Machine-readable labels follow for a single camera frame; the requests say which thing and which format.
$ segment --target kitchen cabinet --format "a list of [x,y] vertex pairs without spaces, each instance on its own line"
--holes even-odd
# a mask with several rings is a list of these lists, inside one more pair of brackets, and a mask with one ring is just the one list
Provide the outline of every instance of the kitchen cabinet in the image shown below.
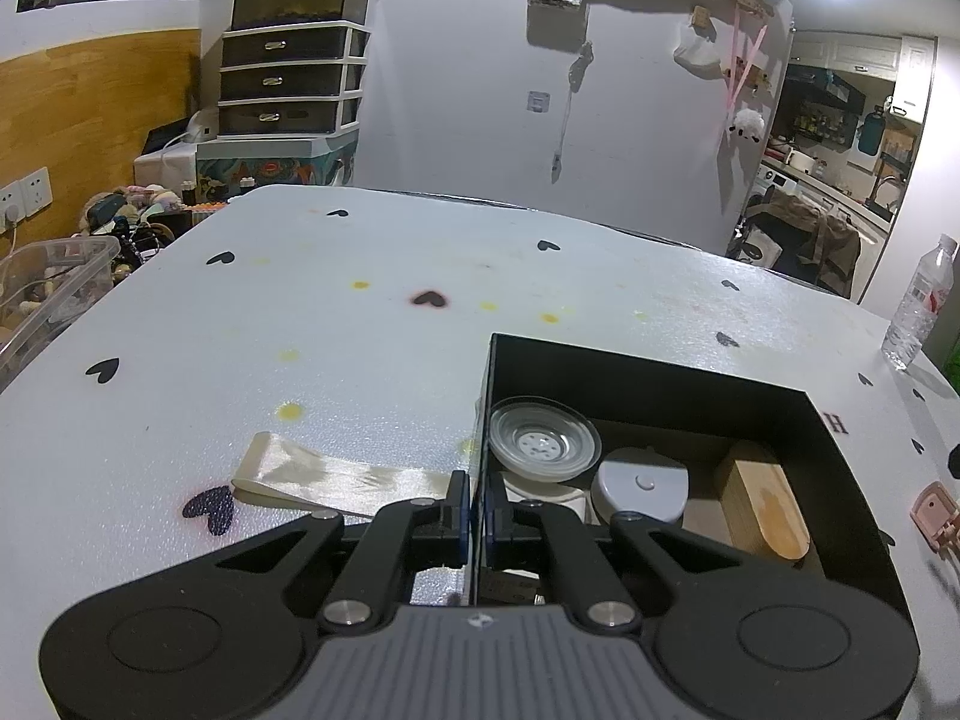
[[831,70],[896,81],[901,41],[875,35],[840,35],[833,44]]
[[896,80],[901,41],[846,32],[797,32],[790,61],[827,70]]
[[930,80],[933,78],[933,52],[932,40],[904,37],[901,42],[894,103],[890,108],[895,116],[917,124],[923,123],[926,101],[930,96]]
[[797,32],[790,47],[790,62],[814,68],[829,66],[829,44],[821,39],[822,32]]

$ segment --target kitchen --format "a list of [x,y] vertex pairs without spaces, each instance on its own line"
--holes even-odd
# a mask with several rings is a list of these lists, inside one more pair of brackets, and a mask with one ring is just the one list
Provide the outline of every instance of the kitchen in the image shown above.
[[728,256],[859,302],[920,143],[935,42],[798,31]]

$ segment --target stuffed toy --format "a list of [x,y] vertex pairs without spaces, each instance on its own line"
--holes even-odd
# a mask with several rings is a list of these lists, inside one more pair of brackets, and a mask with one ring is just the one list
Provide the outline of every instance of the stuffed toy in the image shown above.
[[760,138],[766,131],[767,122],[763,120],[758,111],[750,108],[741,108],[733,117],[733,125],[730,132],[736,132],[742,138],[752,138],[754,143],[759,143]]

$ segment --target clear plastic dish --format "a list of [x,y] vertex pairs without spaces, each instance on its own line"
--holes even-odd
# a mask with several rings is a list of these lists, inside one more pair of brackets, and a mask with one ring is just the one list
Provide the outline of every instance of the clear plastic dish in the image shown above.
[[508,398],[493,408],[490,442],[510,471],[565,482],[600,459],[600,435],[580,413],[545,398]]

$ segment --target white plastic container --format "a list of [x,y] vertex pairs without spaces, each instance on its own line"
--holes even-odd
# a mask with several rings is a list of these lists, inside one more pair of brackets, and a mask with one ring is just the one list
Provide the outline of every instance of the white plastic container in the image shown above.
[[40,241],[0,260],[0,391],[113,287],[110,236]]
[[904,370],[913,362],[947,302],[953,287],[956,250],[957,241],[941,235],[937,247],[920,257],[920,264],[880,346],[897,370]]
[[663,522],[677,522],[689,493],[686,466],[635,446],[608,454],[590,487],[593,509],[603,522],[610,522],[617,512],[640,512]]

